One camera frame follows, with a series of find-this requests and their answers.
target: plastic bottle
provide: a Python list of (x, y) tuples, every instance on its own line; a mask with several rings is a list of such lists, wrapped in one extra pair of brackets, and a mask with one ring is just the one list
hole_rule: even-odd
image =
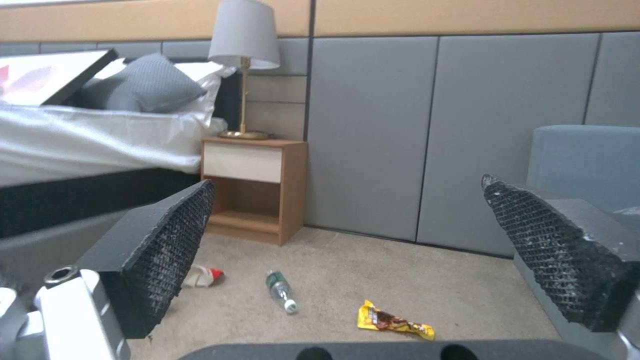
[(271, 292), (271, 297), (274, 300), (279, 300), (283, 305), (287, 314), (293, 314), (298, 312), (298, 305), (296, 301), (291, 298), (291, 287), (284, 278), (281, 272), (278, 270), (272, 270), (267, 275), (267, 289)]

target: drawer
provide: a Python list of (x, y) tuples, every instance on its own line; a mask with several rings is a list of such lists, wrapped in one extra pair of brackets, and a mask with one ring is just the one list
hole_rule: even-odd
[(206, 176), (279, 183), (281, 169), (281, 148), (204, 144), (202, 172)]

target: framed artwork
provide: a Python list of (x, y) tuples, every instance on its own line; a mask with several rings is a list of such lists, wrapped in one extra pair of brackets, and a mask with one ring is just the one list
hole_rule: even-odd
[(97, 50), (0, 57), (0, 104), (61, 104), (117, 56)]

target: upholstered wall panel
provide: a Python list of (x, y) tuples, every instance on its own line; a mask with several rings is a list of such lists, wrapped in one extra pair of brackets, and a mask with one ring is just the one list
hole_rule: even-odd
[(96, 46), (95, 42), (44, 42), (40, 44), (40, 54), (89, 51), (95, 50)]
[(415, 241), (436, 38), (317, 38), (306, 223)]
[(172, 59), (205, 59), (210, 45), (211, 39), (164, 41), (162, 54)]
[(308, 38), (281, 38), (280, 67), (273, 70), (256, 70), (253, 74), (263, 75), (307, 75)]
[(115, 49), (118, 57), (139, 58), (146, 54), (162, 52), (162, 43), (154, 42), (99, 42), (98, 49)]
[(281, 139), (303, 139), (305, 104), (248, 102), (246, 106), (248, 129), (264, 131)]
[[(305, 37), (310, 0), (263, 0), (282, 37)], [(204, 39), (220, 0), (107, 1), (0, 9), (0, 42)]]
[(638, 0), (317, 0), (316, 36), (640, 29)]
[(294, 102), (307, 101), (306, 76), (250, 76), (249, 101)]
[(24, 44), (3, 44), (0, 42), (0, 56), (30, 55), (40, 52), (40, 44), (30, 42)]
[(481, 177), (524, 183), (533, 129), (582, 123), (597, 43), (597, 34), (441, 38), (419, 242), (513, 254)]
[(586, 123), (640, 126), (640, 33), (602, 35)]

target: candy wrapper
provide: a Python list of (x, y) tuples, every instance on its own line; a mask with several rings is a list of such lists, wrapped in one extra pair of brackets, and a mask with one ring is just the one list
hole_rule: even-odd
[(423, 323), (408, 322), (403, 318), (376, 309), (371, 301), (365, 300), (358, 312), (358, 327), (369, 330), (391, 330), (412, 332), (425, 340), (434, 340), (436, 333), (432, 327)]

